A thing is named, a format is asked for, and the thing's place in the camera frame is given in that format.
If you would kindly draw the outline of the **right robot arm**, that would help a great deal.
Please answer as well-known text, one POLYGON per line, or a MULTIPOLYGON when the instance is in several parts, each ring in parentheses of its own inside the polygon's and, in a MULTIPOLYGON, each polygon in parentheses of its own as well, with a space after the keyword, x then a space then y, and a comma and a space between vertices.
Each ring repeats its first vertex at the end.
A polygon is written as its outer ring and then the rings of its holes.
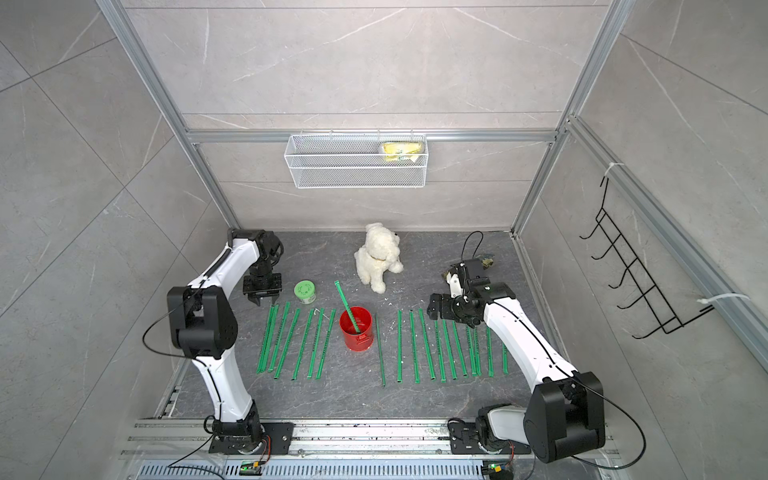
POLYGON ((528 382, 525 411, 511 405, 478 411, 480 448, 497 453, 511 444, 526 445, 540 461, 551 463, 578 460, 605 445, 605 405, 615 403, 604 396, 596 375, 578 371, 548 343, 506 284, 472 287, 456 296, 435 293, 427 312, 433 320, 490 327, 528 382))

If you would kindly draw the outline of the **twelfth green straw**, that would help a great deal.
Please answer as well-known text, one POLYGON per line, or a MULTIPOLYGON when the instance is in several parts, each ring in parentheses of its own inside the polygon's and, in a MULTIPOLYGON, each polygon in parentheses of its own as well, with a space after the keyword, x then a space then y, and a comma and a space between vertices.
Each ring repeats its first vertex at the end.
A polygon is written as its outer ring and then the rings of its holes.
POLYGON ((312 344, 312 351, 311 351, 311 357, 310 357, 310 364, 308 369, 307 378, 311 379, 314 376, 314 370, 315 370, 315 363, 317 358, 317 349, 320 341, 320 335, 322 331, 322 325, 324 320, 324 308, 316 309, 316 317, 317 317, 317 325, 315 330, 315 336, 312 344))

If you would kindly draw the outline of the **eleventh green straw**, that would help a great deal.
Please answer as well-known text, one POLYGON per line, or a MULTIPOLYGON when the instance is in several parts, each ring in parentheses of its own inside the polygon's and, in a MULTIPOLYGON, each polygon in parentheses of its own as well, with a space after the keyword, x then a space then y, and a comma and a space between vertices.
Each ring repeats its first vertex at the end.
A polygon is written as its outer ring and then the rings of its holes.
POLYGON ((509 374, 508 350, 502 345, 502 371, 505 375, 509 374))

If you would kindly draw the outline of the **sixteenth green straw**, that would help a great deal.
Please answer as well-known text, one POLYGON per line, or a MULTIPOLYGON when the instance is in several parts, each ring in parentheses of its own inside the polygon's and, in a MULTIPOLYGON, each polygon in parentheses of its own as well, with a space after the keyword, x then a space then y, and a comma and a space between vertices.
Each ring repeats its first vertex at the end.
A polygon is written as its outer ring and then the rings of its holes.
POLYGON ((278 324, 276 323, 276 325, 277 325, 277 336, 276 336, 276 340, 275 340, 275 343, 274 343, 274 349, 272 351, 272 356, 271 356, 271 359, 270 359, 269 370, 268 370, 269 372, 273 372, 275 370, 275 367, 276 367, 277 358, 278 358, 278 355, 279 355, 279 352, 280 352, 280 345, 282 343, 282 336, 283 336, 284 326, 285 326, 285 323, 286 323, 287 316, 288 316, 288 314, 290 312, 290 305, 291 305, 290 301, 287 301, 284 304, 283 311, 282 311, 282 314, 280 316, 280 322, 278 324))

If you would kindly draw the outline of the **seventeenth green straw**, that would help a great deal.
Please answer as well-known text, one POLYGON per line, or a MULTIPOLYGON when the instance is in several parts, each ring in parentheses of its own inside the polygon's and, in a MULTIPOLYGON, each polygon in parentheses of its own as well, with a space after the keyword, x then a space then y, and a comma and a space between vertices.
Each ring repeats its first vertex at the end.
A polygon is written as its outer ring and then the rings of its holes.
POLYGON ((272 349, 272 338, 273 338, 273 331, 275 328, 277 316, 279 313, 279 305, 274 304, 270 308, 267 328, 265 332, 264 337, 264 343, 263 343, 263 351, 260 356, 260 363, 259 363, 259 373, 266 372, 268 369, 268 362, 269 362, 269 356, 272 349))

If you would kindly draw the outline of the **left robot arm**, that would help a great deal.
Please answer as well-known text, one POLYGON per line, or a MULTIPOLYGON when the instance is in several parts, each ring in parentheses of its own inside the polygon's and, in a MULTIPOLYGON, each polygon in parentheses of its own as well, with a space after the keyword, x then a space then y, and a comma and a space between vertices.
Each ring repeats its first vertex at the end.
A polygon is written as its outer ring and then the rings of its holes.
POLYGON ((243 294, 256 305, 263 299, 276 300, 282 279, 273 268, 283 253, 284 246, 272 231, 229 229, 216 260, 188 284, 171 288, 166 296, 168 312, 154 321, 168 322, 172 346, 179 352, 154 349, 142 335, 150 352, 186 358, 197 367, 213 405, 213 415, 204 421, 213 453, 272 453, 272 439, 237 365, 234 345, 239 330, 230 297, 242 285, 243 294))

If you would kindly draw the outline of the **fourteenth green straw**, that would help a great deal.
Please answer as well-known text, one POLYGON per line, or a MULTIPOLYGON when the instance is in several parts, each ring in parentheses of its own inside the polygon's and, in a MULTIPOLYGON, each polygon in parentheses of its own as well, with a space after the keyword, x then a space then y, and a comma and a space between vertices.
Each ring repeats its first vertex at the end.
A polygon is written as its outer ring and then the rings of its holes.
POLYGON ((301 370, 301 364, 302 364, 302 360, 303 360, 303 355, 304 355, 304 351, 305 351, 305 348, 306 348, 306 343, 307 343, 309 334, 310 334, 311 329, 312 329, 312 323, 313 323, 314 314, 315 314, 315 309, 310 309, 309 313, 308 313, 308 316, 307 316, 307 321, 306 321, 306 324, 305 324, 305 327, 304 327, 304 330, 303 330, 303 334, 302 334, 302 338, 301 338, 301 343, 300 343, 300 347, 299 347, 299 351, 298 351, 298 356, 297 356, 296 364, 295 364, 295 367, 294 367, 294 370, 293 370, 293 374, 292 374, 292 377, 291 377, 292 381, 297 380, 297 378, 299 376, 299 373, 300 373, 300 370, 301 370))

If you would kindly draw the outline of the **fifteenth green straw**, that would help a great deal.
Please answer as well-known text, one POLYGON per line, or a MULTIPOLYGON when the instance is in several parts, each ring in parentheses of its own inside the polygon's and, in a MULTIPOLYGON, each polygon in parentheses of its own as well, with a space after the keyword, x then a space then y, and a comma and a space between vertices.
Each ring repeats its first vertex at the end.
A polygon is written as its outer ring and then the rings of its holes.
POLYGON ((294 316, 293 316, 293 319, 291 321, 289 330, 287 332, 287 337, 286 337, 286 340, 285 340, 285 343, 284 343, 284 346, 283 346, 283 350, 282 350, 282 352, 280 354, 279 362, 278 362, 278 365, 276 367, 276 371, 275 371, 275 374, 274 374, 274 377, 273 377, 273 379, 275 379, 275 380, 280 378, 280 375, 281 375, 281 372, 282 372, 282 369, 283 369, 283 366, 284 366, 284 363, 285 363, 288 351, 290 349, 290 345, 291 345, 291 341, 292 341, 292 338, 293 338, 294 330, 296 328, 296 324, 297 324, 298 319, 300 317, 300 311, 301 311, 300 308, 296 309, 296 311, 294 313, 294 316))

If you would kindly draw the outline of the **thirteenth green straw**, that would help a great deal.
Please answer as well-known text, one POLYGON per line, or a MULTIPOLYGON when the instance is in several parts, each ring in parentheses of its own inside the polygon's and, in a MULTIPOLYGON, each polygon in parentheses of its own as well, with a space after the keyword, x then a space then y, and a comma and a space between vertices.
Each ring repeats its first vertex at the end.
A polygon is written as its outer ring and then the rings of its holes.
POLYGON ((319 361, 318 368, 317 368, 316 375, 315 375, 315 379, 318 379, 318 380, 322 377, 322 373, 323 373, 323 369, 324 369, 324 364, 325 364, 325 360, 326 360, 326 356, 327 356, 327 351, 328 351, 328 347, 329 347, 329 343, 330 343, 330 339, 331 339, 331 333, 332 333, 332 329, 333 329, 333 325, 334 325, 335 316, 336 316, 336 309, 331 309, 331 313, 330 313, 330 317, 329 317, 329 324, 328 324, 327 329, 326 329, 326 336, 325 336, 324 343, 323 343, 323 349, 322 349, 320 361, 319 361))

